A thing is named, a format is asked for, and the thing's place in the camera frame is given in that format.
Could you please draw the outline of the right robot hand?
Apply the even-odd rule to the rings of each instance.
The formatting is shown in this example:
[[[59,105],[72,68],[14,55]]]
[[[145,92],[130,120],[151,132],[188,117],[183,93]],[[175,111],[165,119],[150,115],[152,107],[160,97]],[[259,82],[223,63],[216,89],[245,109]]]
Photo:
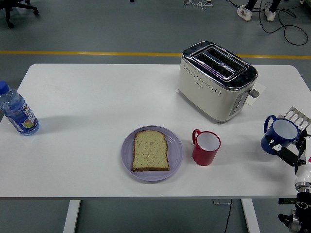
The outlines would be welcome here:
[[[287,164],[295,168],[297,176],[295,188],[298,192],[311,192],[311,135],[304,129],[296,143],[299,154],[295,155],[285,146],[265,136],[265,141],[272,151]]]

